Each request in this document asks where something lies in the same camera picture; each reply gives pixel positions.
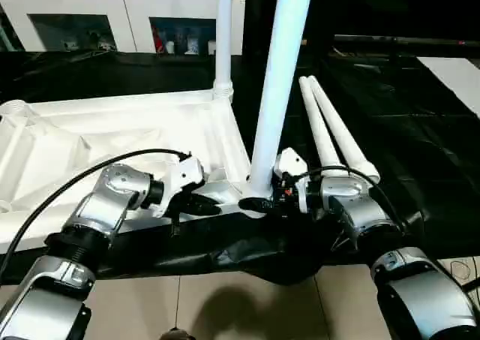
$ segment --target black wire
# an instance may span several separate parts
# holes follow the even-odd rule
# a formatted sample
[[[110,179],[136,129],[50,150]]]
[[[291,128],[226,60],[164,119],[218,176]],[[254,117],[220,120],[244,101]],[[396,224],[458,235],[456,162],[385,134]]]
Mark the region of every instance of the black wire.
[[[454,271],[453,271],[453,265],[455,263],[459,263],[460,265],[466,267],[466,269],[468,270],[468,274],[464,277],[461,277],[461,276],[458,276],[457,274],[454,274]],[[464,263],[463,261],[459,261],[459,260],[453,260],[450,262],[450,273],[452,276],[454,276],[455,278],[459,278],[460,280],[467,280],[469,277],[470,277],[470,274],[472,273],[472,270],[470,269],[470,266],[468,266],[466,263]]]
[[[478,276],[479,276],[479,271],[477,270],[477,261],[474,257],[472,257],[472,260],[473,260],[473,266],[475,268],[475,279],[477,279]],[[478,287],[475,289],[475,294],[477,296],[477,306],[480,307],[480,296],[479,296],[479,288]]]
[[[113,164],[117,161],[124,160],[126,158],[132,158],[134,156],[138,155],[143,155],[143,154],[151,154],[151,153],[162,153],[162,154],[172,154],[172,155],[177,155],[180,158],[180,161],[183,161],[184,159],[188,158],[189,155],[175,151],[175,150],[170,150],[170,149],[144,149],[144,150],[138,150],[138,151],[133,151],[133,152],[128,152],[123,155],[115,156],[114,158],[111,158],[109,160],[105,160],[100,162],[99,164],[94,165],[93,167],[90,167],[89,169],[83,171],[82,173],[78,174],[74,178],[72,178],[70,181],[65,183],[62,187],[60,187],[57,191],[55,191],[53,194],[48,196],[47,199],[45,199],[44,202],[42,202],[31,214],[25,222],[22,224],[20,229],[16,232],[15,237],[13,238],[12,242],[8,246],[8,250],[5,253],[5,256],[3,258],[3,262],[1,263],[0,267],[0,287],[2,286],[2,278],[5,273],[5,270],[8,267],[8,264],[11,261],[11,258],[14,255],[15,250],[17,249],[18,244],[20,243],[20,240],[23,238],[23,235],[25,235],[25,232],[29,229],[30,225],[32,225],[33,221],[39,216],[39,214],[44,211],[48,205],[50,205],[58,196],[63,194],[66,190],[71,188],[73,185],[75,185],[78,181],[81,179],[87,177],[88,175],[93,174],[95,171],[98,171],[99,169],[108,166],[110,164]]]
[[[406,222],[406,221],[401,220],[400,216],[398,216],[397,211],[395,210],[394,206],[392,205],[392,202],[390,201],[389,197],[378,186],[378,184],[376,184],[375,181],[373,181],[370,177],[365,175],[363,172],[358,171],[356,169],[353,169],[351,167],[343,166],[343,165],[331,165],[331,166],[319,167],[317,169],[313,169],[313,170],[301,173],[300,175],[293,176],[292,178],[290,178],[290,181],[292,183],[296,183],[297,181],[299,181],[300,179],[302,179],[306,176],[317,175],[317,174],[319,174],[323,171],[326,171],[326,170],[345,170],[348,173],[354,173],[355,175],[363,178],[366,182],[368,182],[370,185],[372,185],[372,187],[380,194],[380,196],[382,196],[383,200],[385,201],[385,204],[388,207],[388,212],[389,212],[390,216],[392,217],[393,221],[397,225],[401,226],[404,230],[406,230],[409,227],[410,224],[408,224],[408,222]]]

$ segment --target white pipe fitting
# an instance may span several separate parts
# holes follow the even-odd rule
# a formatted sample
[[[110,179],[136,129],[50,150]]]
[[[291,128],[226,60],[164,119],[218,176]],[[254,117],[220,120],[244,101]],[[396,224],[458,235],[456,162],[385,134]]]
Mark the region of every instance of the white pipe fitting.
[[[329,130],[323,120],[312,92],[310,81],[307,77],[300,77],[301,95],[304,100],[305,109],[308,114],[308,121],[312,129],[313,139],[315,140],[316,150],[322,166],[342,166],[338,158],[337,150],[330,138]],[[342,170],[327,170],[323,172],[324,176],[345,176],[346,172]]]
[[[338,112],[332,105],[329,97],[323,91],[322,86],[320,86],[314,76],[308,77],[308,80],[310,81],[310,87],[313,90],[316,102],[318,103],[318,106],[322,111],[322,114],[325,117],[325,120],[348,165],[353,169],[361,171],[375,181],[375,183],[380,182],[380,175],[378,174],[377,169],[366,159],[348,127],[345,126],[344,121],[340,115],[338,115]]]
[[[217,0],[214,96],[231,98],[232,0]]]
[[[259,196],[272,193],[272,169],[309,4],[310,0],[277,0],[250,174],[250,189]]]

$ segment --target beige floor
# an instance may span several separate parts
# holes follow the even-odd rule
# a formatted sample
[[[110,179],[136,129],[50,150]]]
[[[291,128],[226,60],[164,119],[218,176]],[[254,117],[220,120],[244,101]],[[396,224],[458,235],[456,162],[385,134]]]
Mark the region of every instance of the beige floor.
[[[458,260],[468,268],[453,263],[457,278],[473,278],[471,259]],[[12,290],[0,291],[1,303]],[[368,268],[360,265],[326,266],[291,287],[241,272],[98,281],[85,338],[158,339],[175,325],[177,296],[178,327],[197,340],[390,339]]]

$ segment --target black plastic sheet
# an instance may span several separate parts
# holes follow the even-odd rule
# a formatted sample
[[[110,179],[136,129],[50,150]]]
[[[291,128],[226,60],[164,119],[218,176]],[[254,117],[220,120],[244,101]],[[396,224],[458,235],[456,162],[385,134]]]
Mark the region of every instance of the black plastic sheet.
[[[147,54],[2,54],[0,101],[61,101],[208,89],[211,59]],[[252,153],[265,62],[232,60],[233,109]],[[367,157],[381,187],[410,224],[412,241],[434,257],[480,253],[479,119],[416,59],[300,59],[295,78],[317,76]],[[281,148],[291,146],[319,165],[299,85],[295,81]],[[241,270],[292,284],[325,263],[355,263],[348,244],[335,248],[334,218],[249,219],[238,215],[190,221],[181,236],[168,226],[124,233],[115,240],[100,278],[187,275]],[[43,249],[17,253],[6,282],[18,282]]]

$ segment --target white cabinet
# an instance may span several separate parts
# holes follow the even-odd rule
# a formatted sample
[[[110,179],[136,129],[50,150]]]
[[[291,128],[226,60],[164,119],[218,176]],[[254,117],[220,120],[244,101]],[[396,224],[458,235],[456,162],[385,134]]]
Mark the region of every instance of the white cabinet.
[[[25,51],[136,52],[123,0],[0,0]]]
[[[9,36],[25,51],[208,55],[216,16],[217,0],[0,0],[0,42]],[[245,0],[232,0],[233,55],[242,54],[244,18]]]
[[[175,53],[204,54],[215,42],[217,0],[125,0],[125,4],[140,53],[156,52],[160,40],[164,46],[174,45]],[[232,0],[233,55],[242,54],[244,13],[245,0]]]

